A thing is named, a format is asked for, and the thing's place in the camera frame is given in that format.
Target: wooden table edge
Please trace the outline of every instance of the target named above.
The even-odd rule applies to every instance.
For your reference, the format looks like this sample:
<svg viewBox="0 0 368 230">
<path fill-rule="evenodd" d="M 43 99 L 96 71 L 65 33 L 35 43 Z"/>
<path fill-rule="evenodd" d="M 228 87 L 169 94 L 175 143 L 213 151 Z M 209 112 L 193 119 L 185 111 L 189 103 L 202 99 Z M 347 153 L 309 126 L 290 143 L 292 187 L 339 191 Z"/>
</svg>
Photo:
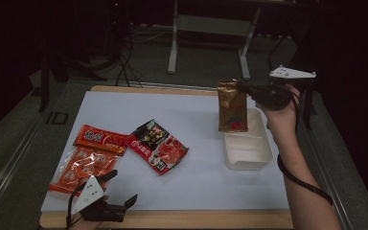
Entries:
<svg viewBox="0 0 368 230">
<path fill-rule="evenodd" d="M 199 95 L 199 96 L 217 96 L 215 90 L 195 90 L 195 89 L 177 89 L 177 88 L 140 88 L 140 87 L 121 87 L 109 85 L 95 85 L 91 88 L 94 92 L 119 92 L 119 93 L 144 93 L 144 94 L 176 94 L 176 95 Z"/>
<path fill-rule="evenodd" d="M 66 212 L 42 212 L 44 228 L 65 227 Z M 289 210 L 136 211 L 123 222 L 104 222 L 101 228 L 122 229 L 292 229 Z"/>
</svg>

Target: white tabletop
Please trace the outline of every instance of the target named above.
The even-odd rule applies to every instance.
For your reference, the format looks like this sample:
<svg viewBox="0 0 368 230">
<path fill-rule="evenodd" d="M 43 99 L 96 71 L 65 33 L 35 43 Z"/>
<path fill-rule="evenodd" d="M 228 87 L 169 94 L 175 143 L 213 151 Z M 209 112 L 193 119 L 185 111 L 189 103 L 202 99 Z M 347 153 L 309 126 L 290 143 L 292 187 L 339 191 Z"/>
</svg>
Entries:
<svg viewBox="0 0 368 230">
<path fill-rule="evenodd" d="M 248 99 L 248 107 L 254 104 Z M 123 204 L 138 194 L 132 210 L 288 209 L 283 176 L 275 160 L 260 171 L 226 167 L 216 96 L 87 92 L 58 166 L 73 149 L 83 124 L 130 134 L 151 119 L 189 147 L 188 154 L 174 169 L 159 176 L 143 158 L 127 149 L 116 163 L 118 175 L 108 183 L 108 203 Z M 276 156 L 277 147 L 267 132 Z M 68 198 L 48 192 L 41 211 L 65 211 Z"/>
</svg>

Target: forearm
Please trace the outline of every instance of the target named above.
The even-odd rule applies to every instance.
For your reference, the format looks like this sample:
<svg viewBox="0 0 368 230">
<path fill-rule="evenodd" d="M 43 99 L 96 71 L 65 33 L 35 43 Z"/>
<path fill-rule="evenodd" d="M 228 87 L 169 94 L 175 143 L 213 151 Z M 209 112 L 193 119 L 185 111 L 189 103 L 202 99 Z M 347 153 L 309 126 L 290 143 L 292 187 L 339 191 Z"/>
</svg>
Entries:
<svg viewBox="0 0 368 230">
<path fill-rule="evenodd" d="M 279 146 L 286 169 L 298 179 L 319 188 L 297 142 Z M 333 206 L 323 196 L 285 176 L 288 204 L 295 229 L 340 229 Z"/>
</svg>

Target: red snack bag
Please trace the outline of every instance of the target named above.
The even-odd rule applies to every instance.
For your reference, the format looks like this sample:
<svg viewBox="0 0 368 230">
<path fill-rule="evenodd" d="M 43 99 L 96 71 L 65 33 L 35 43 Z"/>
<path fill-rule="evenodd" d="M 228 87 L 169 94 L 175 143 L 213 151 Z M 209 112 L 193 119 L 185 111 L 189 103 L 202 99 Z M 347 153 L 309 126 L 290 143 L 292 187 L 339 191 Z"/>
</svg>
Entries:
<svg viewBox="0 0 368 230">
<path fill-rule="evenodd" d="M 112 151 L 119 155 L 124 155 L 127 150 L 126 138 L 127 135 L 124 134 L 83 125 L 74 145 Z"/>
<path fill-rule="evenodd" d="M 58 171 L 49 185 L 50 191 L 71 194 L 89 176 L 100 176 L 113 170 L 118 154 L 87 147 L 76 147 L 64 171 Z"/>
<path fill-rule="evenodd" d="M 154 120 L 139 126 L 126 138 L 126 143 L 160 175 L 175 167 L 189 149 Z"/>
</svg>

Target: gold snack bag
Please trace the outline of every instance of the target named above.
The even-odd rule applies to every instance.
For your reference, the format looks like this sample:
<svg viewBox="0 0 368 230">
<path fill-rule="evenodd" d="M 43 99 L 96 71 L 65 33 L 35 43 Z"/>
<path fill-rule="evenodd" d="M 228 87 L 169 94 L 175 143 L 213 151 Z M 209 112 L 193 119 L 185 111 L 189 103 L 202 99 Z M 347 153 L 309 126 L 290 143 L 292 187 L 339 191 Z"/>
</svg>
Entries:
<svg viewBox="0 0 368 230">
<path fill-rule="evenodd" d="M 236 81 L 218 84 L 219 128 L 221 132 L 247 131 L 246 94 L 238 90 Z"/>
</svg>

